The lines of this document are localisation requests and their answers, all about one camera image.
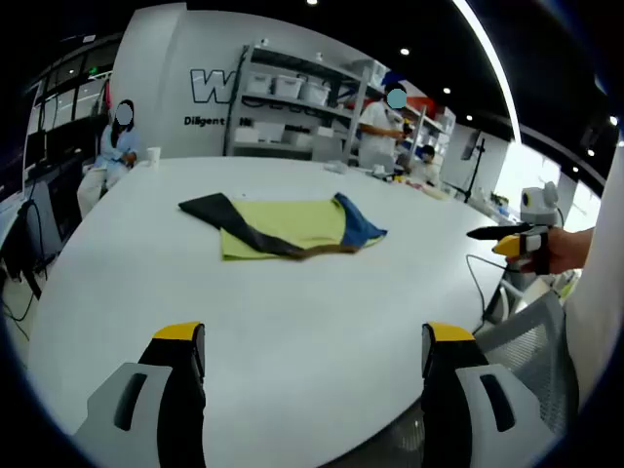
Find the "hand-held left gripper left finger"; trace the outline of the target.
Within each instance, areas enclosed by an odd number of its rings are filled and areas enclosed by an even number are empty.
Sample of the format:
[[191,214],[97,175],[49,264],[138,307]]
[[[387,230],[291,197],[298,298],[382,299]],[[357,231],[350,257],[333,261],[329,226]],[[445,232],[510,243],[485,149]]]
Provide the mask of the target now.
[[96,467],[204,467],[205,326],[157,331],[89,397],[73,442]]

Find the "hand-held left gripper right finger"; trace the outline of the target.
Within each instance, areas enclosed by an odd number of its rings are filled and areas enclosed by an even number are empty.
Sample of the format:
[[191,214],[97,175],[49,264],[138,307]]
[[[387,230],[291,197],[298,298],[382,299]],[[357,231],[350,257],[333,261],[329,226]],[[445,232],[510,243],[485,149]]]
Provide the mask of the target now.
[[532,467],[555,443],[536,396],[476,337],[422,326],[424,467]]

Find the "person's right hand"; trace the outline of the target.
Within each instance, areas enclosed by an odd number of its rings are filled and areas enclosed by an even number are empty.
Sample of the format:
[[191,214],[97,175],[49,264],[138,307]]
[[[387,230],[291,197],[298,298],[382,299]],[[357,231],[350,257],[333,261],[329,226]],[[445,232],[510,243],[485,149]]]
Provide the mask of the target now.
[[548,234],[549,268],[551,273],[582,268],[587,256],[584,234],[552,228]]

